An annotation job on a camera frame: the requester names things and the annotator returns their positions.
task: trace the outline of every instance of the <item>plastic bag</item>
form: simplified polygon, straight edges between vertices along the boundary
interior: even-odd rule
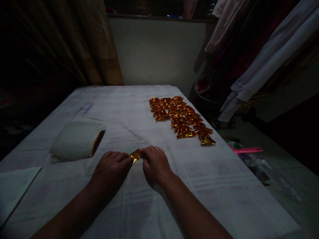
[[[235,149],[245,148],[240,143],[229,141],[228,142]],[[265,184],[268,179],[279,188],[286,196],[296,201],[301,201],[301,197],[296,190],[289,184],[281,173],[272,168],[267,160],[257,157],[255,154],[245,153],[239,154],[238,157],[246,164],[246,166],[256,175],[256,177]]]

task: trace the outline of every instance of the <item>white wall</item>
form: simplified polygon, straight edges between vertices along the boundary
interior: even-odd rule
[[[319,93],[319,60],[312,63],[290,84],[258,101],[256,116],[269,122]]]
[[[176,85],[188,97],[215,24],[110,18],[125,85]]]

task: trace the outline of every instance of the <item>hand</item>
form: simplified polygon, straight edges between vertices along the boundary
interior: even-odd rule
[[[141,149],[140,153],[146,156],[143,161],[145,175],[161,186],[173,174],[164,151],[157,146],[149,146]]]
[[[127,153],[105,153],[86,188],[99,200],[105,199],[126,178],[134,158]]]

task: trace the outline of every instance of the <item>forearm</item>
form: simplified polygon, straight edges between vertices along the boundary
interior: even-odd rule
[[[160,186],[172,204],[187,238],[232,238],[178,176],[172,173]]]
[[[93,218],[100,200],[84,188],[55,217],[44,225],[35,238],[77,238]]]

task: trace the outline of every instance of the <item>pile of folded gold paper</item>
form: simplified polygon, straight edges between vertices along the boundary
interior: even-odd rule
[[[188,106],[183,97],[150,99],[151,111],[157,121],[171,120],[177,138],[190,138],[198,135],[202,146],[214,145],[216,142],[210,137],[212,129],[202,123],[201,115]]]

